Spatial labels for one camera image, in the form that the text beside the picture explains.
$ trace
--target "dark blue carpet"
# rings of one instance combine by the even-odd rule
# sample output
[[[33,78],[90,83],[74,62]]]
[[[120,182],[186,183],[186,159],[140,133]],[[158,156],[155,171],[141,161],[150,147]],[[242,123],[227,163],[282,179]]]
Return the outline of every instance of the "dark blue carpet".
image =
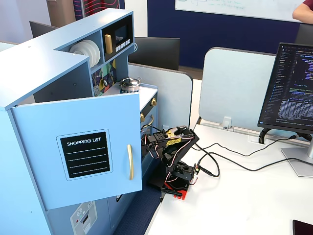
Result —
[[[143,185],[128,207],[114,235],[144,235],[160,204],[160,189]]]

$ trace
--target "black chalkboard label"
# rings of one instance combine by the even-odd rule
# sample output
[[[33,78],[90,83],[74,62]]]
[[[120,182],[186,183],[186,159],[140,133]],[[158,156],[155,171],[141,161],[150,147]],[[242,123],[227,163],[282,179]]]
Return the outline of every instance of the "black chalkboard label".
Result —
[[[69,178],[110,171],[106,132],[60,138]]]

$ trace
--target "open cabinet door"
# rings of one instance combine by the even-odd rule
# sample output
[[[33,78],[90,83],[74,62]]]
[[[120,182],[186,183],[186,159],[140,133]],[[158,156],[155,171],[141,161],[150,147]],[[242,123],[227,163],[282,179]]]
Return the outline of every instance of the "open cabinet door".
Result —
[[[141,190],[139,94],[12,110],[46,210]]]

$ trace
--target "white wall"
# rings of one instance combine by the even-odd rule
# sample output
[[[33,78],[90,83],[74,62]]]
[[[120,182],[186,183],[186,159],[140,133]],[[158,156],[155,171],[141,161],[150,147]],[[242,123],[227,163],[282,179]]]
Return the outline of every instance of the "white wall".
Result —
[[[32,39],[29,21],[50,24],[46,0],[0,0],[0,41]]]
[[[148,37],[147,0],[125,0],[125,9],[134,11],[135,36]]]

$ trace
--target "phone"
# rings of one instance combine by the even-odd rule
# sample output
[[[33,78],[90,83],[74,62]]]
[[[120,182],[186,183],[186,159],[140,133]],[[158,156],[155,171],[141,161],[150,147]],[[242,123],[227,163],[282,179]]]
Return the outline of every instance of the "phone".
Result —
[[[313,225],[293,220],[293,235],[313,235]]]

